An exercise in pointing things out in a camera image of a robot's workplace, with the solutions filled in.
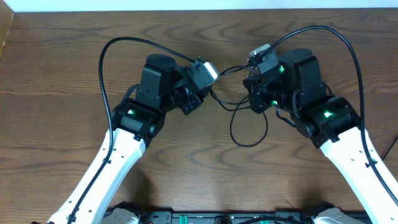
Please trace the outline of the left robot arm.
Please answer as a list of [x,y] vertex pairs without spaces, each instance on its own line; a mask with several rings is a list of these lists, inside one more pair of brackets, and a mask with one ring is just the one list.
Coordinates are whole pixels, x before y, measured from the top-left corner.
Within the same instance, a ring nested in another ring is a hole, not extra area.
[[174,109],[189,114],[202,103],[219,72],[198,58],[182,67],[169,56],[146,58],[141,82],[111,113],[111,127],[94,161],[49,223],[100,223],[123,179],[143,156]]

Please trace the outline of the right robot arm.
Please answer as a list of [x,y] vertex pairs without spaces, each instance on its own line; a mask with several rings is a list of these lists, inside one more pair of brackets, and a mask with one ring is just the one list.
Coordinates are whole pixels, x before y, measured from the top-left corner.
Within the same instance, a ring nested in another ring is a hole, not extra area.
[[290,114],[287,123],[337,167],[373,223],[397,223],[397,204],[386,187],[397,193],[397,181],[375,150],[368,135],[362,136],[360,117],[348,100],[326,92],[318,59],[309,49],[277,55],[269,44],[249,54],[257,70],[243,85],[251,109],[259,114],[270,107]]

